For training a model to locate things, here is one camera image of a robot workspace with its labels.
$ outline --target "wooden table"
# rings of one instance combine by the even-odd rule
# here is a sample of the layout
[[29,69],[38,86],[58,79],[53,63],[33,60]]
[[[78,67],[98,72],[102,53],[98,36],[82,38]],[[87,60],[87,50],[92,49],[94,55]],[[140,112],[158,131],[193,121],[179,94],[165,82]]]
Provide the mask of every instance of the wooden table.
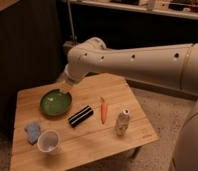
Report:
[[0,11],[6,9],[18,1],[19,0],[0,0]]
[[[71,90],[73,101],[67,114],[60,118],[47,119],[40,112],[40,99],[46,92],[60,87],[61,83],[55,83],[18,93],[12,171],[67,170],[158,139],[135,95],[122,77],[110,74],[86,77]],[[101,96],[108,103],[108,117],[104,125],[100,120]],[[76,128],[71,128],[67,119],[86,105],[93,108],[94,114]],[[131,121],[125,136],[119,138],[114,132],[114,125],[123,109],[130,110]],[[24,127],[33,121],[40,124],[41,131],[55,129],[60,133],[60,154],[47,156],[38,151],[36,144],[28,144]]]

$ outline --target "concrete floor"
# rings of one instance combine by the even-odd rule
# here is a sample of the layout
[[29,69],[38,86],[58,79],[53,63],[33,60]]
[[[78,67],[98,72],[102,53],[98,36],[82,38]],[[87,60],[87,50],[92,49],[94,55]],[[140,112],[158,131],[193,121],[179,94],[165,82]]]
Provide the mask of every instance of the concrete floor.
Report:
[[[194,101],[134,88],[139,103],[150,119],[160,140],[143,146],[135,158],[132,151],[78,167],[73,171],[167,171],[170,158],[185,117]],[[0,138],[0,171],[8,171],[11,143]]]

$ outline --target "carrot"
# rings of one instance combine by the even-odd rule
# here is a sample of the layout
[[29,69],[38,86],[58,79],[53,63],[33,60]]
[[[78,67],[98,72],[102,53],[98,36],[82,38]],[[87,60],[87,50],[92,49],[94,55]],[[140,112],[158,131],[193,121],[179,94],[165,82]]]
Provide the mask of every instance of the carrot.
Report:
[[103,97],[101,97],[101,100],[102,100],[102,103],[101,103],[101,122],[102,124],[105,123],[106,119],[107,119],[107,103],[106,101],[104,100]]

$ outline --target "paper cup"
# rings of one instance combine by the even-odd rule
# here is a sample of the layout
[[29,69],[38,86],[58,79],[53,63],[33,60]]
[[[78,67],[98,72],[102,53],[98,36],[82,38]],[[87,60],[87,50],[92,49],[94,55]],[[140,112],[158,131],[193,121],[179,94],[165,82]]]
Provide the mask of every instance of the paper cup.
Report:
[[46,154],[58,154],[61,152],[60,136],[55,130],[43,132],[37,142],[39,151]]

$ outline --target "green bowl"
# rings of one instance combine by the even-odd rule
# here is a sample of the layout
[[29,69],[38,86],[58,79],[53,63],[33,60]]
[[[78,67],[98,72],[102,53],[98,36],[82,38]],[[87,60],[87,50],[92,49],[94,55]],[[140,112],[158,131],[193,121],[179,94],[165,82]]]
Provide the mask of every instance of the green bowl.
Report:
[[71,103],[70,93],[64,94],[59,89],[54,89],[42,97],[40,107],[47,116],[60,116],[69,110]]

